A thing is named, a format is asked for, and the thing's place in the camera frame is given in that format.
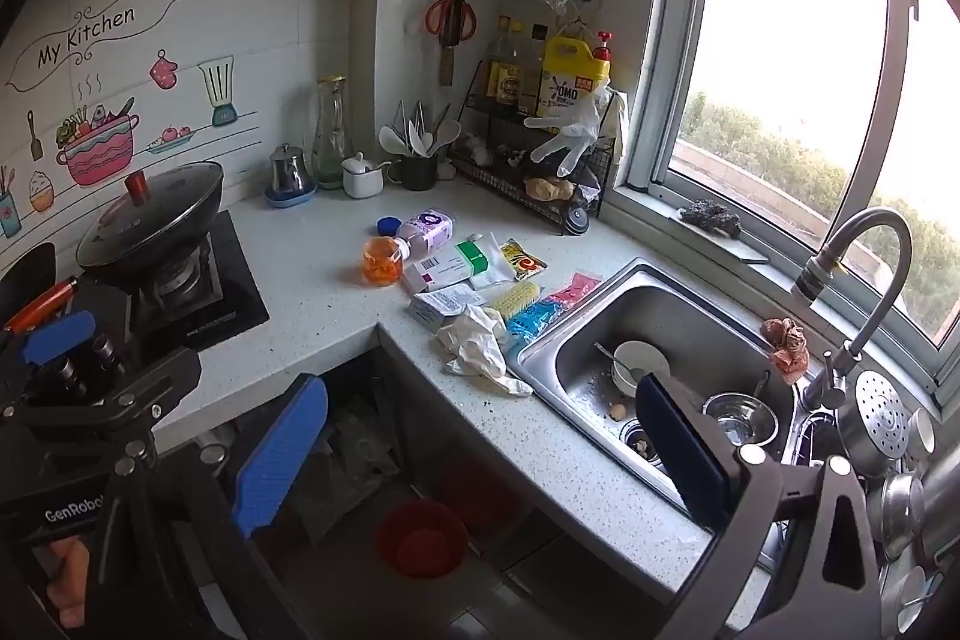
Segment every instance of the glass carafe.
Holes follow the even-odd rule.
[[[317,80],[320,113],[310,146],[310,170],[317,185],[325,189],[344,186],[344,158],[350,156],[347,125],[344,120],[344,91],[347,78],[325,76]]]

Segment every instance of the faucet handle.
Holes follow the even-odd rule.
[[[847,400],[847,384],[843,378],[838,378],[833,369],[833,351],[824,351],[824,391],[821,404],[828,410],[839,410]]]

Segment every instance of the brown rag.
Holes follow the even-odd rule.
[[[781,370],[784,380],[793,386],[810,366],[810,352],[806,349],[803,329],[786,317],[763,321],[760,333],[774,346],[770,360]]]

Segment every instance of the spice rack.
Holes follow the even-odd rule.
[[[464,109],[470,109],[484,116],[486,128],[484,133],[478,134],[484,139],[484,143],[491,154],[493,154],[493,165],[489,167],[479,167],[469,158],[469,150],[464,149],[463,138],[459,143],[450,145],[449,157],[454,167],[465,177],[476,183],[494,191],[495,193],[506,196],[507,199],[522,204],[531,212],[539,215],[541,218],[549,220],[558,228],[563,227],[563,216],[565,210],[569,208],[570,202],[565,201],[537,201],[527,196],[524,180],[531,175],[527,166],[529,162],[524,157],[523,163],[519,167],[512,167],[505,157],[497,152],[497,148],[505,145],[510,150],[525,150],[530,152],[542,145],[554,135],[552,132],[543,128],[528,128],[523,124],[526,114],[517,111],[512,107],[498,103],[493,98],[482,95],[477,84],[477,77],[483,71],[483,61],[481,61],[473,72],[473,78],[470,81],[469,90],[460,105],[458,119],[463,122]],[[538,169],[555,175],[560,160],[563,160],[566,151],[551,153],[539,164]],[[580,158],[573,172],[565,179],[574,183],[580,183],[584,178],[589,178],[584,170],[589,169],[596,177],[600,190],[599,196],[589,205],[584,207],[588,215],[596,217],[600,214],[600,207],[603,204],[603,197],[607,189],[608,177],[610,177],[611,163],[613,162],[613,140],[601,137],[596,145],[589,148]],[[578,193],[574,194],[573,200],[578,199]]]

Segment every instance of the black mug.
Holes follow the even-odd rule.
[[[437,184],[437,156],[421,158],[405,155],[390,165],[387,178],[392,183],[404,186],[407,191],[429,191]]]

